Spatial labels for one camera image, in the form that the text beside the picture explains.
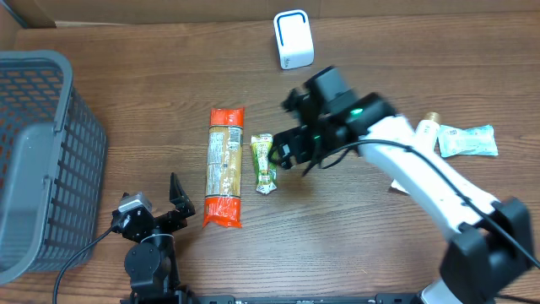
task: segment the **bottle cap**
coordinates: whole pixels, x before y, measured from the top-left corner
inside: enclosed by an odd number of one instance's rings
[[[440,124],[440,115],[439,113],[429,112],[424,116],[423,120],[430,120],[430,121],[437,122]]]

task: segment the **gray plastic basket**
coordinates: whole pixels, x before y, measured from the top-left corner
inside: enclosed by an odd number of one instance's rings
[[[72,84],[57,52],[0,52],[0,285],[94,237],[107,138]]]

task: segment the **small bottle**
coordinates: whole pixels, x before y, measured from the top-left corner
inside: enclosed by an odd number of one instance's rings
[[[414,135],[414,148],[422,151],[433,151],[435,143],[437,142],[437,134],[440,129],[440,115],[435,112],[429,112],[424,116],[418,126],[416,127],[416,133]],[[405,189],[394,180],[391,183],[392,188],[401,192],[407,193]]]

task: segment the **label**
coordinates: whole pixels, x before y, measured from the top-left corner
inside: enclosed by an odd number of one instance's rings
[[[268,170],[268,147],[265,144],[259,144],[256,147],[257,160],[259,163],[259,170]]]
[[[232,149],[234,151],[238,150],[240,147],[242,141],[242,129],[231,127],[229,128],[229,142],[228,146],[229,149]]]
[[[251,136],[251,143],[271,143],[273,141],[272,134],[260,134]]]
[[[433,151],[439,129],[440,125],[437,122],[430,120],[420,121],[414,134],[414,148]]]
[[[206,195],[219,194],[221,181],[221,158],[223,157],[224,134],[222,132],[210,133],[208,140],[208,177]]]

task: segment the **small snack packet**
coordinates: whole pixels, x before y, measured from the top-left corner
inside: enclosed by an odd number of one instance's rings
[[[259,134],[251,136],[251,152],[253,166],[255,167],[255,190],[262,194],[269,194],[277,189],[276,179],[278,169],[268,161],[268,152],[272,148],[272,134]]]
[[[467,130],[442,125],[439,131],[439,148],[442,157],[499,155],[497,144],[495,144],[494,130],[489,125]]]

